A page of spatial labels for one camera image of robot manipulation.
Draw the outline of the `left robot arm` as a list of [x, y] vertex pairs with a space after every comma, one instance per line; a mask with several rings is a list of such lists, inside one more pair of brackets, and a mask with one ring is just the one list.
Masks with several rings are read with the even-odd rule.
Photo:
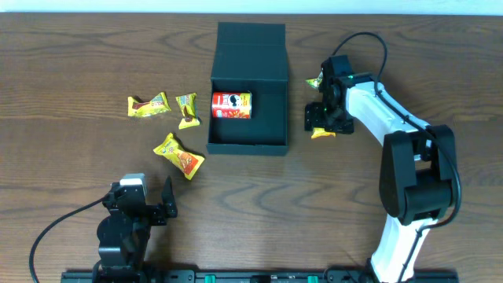
[[150, 282], [154, 277], [145, 265], [145, 252], [154, 226], [165, 226], [178, 216], [171, 178], [161, 192], [162, 202], [146, 203], [147, 185], [143, 173], [124, 175], [113, 182], [101, 202], [109, 216], [97, 228], [100, 260], [92, 282]]

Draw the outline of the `green yellow snack packet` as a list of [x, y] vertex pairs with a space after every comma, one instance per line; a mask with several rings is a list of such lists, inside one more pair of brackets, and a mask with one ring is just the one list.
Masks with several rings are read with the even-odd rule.
[[316, 78], [307, 79], [306, 83], [313, 89], [318, 89], [322, 83], [322, 80], [323, 80], [323, 72], [320, 72]]

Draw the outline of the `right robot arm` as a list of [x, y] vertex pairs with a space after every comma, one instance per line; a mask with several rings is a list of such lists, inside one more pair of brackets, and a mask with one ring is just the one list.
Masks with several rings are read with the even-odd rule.
[[382, 146], [380, 201], [387, 213], [376, 251], [361, 270], [327, 270], [328, 282], [457, 282], [454, 271], [416, 271], [426, 236], [461, 208], [455, 138], [404, 109], [369, 74], [324, 70], [308, 82], [322, 94], [306, 106], [313, 136], [350, 134], [359, 120]]

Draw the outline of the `red Pringles can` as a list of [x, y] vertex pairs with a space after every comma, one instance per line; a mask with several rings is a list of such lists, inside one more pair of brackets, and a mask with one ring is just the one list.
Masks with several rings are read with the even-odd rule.
[[211, 114], [219, 119], [251, 119], [252, 94], [214, 92], [211, 99]]

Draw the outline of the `yellow square snack packet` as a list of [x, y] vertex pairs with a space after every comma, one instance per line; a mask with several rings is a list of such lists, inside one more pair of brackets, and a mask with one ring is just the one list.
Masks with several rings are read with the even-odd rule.
[[311, 139], [323, 138], [323, 137], [335, 137], [336, 133], [331, 131], [326, 131], [322, 127], [314, 127]]

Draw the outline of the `yellow orange snack packet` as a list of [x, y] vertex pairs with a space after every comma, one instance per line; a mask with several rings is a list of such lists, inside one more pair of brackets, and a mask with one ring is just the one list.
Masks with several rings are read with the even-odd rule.
[[169, 133], [165, 140], [154, 148], [153, 152], [169, 160], [188, 180], [193, 178], [205, 161], [203, 156], [186, 151], [173, 133]]

